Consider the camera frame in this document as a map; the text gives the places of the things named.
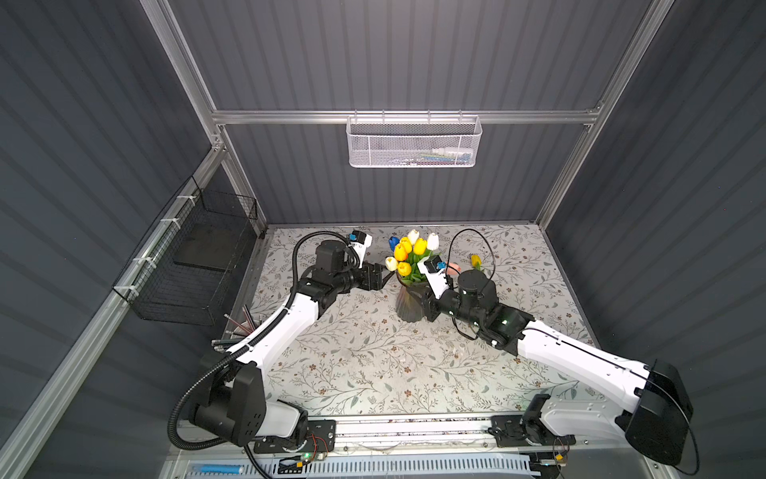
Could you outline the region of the orange yellow artificial tulip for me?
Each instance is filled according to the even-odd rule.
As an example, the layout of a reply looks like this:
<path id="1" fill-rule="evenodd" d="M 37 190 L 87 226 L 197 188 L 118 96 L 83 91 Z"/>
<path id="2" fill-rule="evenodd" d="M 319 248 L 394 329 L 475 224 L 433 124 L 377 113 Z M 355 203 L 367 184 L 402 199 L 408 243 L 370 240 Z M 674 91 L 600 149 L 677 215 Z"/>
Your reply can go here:
<path id="1" fill-rule="evenodd" d="M 398 263 L 403 263 L 403 261 L 407 261 L 407 259 L 409 257 L 409 253 L 408 253 L 406 247 L 404 247 L 404 245 L 402 245 L 402 243 L 399 243 L 395 247 L 395 249 L 394 249 L 394 257 L 395 257 L 396 261 L 398 261 Z"/>

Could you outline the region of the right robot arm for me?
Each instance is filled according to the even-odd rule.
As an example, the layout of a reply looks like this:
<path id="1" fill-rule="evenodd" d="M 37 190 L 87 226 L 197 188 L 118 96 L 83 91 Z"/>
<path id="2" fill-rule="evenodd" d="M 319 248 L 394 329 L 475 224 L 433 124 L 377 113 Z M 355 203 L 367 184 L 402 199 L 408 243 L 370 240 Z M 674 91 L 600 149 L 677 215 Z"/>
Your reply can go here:
<path id="1" fill-rule="evenodd" d="M 570 436 L 624 439 L 642 456 L 679 469 L 684 452 L 694 454 L 691 475 L 700 473 L 701 452 L 692 428 L 694 408 L 679 370 L 669 362 L 646 364 L 564 335 L 530 313 L 500 302 L 493 275 L 482 269 L 459 271 L 441 257 L 440 239 L 431 234 L 412 241 L 420 257 L 414 267 L 427 283 L 423 315 L 447 315 L 454 327 L 468 325 L 469 341 L 548 365 L 604 397 L 602 405 L 571 400 L 556 406 L 552 395 L 535 396 L 519 422 L 534 444 L 554 445 Z"/>

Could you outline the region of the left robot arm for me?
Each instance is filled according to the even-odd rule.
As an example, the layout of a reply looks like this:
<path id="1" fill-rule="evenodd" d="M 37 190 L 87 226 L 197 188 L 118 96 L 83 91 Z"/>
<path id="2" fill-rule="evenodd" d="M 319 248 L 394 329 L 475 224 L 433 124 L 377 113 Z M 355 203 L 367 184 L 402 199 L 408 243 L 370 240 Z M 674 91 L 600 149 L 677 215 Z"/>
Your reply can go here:
<path id="1" fill-rule="evenodd" d="M 181 396 L 167 425 L 171 445 L 187 451 L 231 443 L 251 453 L 251 443 L 274 440 L 289 448 L 304 444 L 308 414 L 297 405 L 265 396 L 265 377 L 275 361 L 335 303 L 355 289 L 380 291 L 391 275 L 384 265 L 367 263 L 372 237 L 354 230 L 320 237 L 315 262 L 302 271 L 298 256 L 307 239 L 291 253 L 291 288 L 280 307 L 253 333 L 224 352 L 205 358 L 201 377 Z"/>

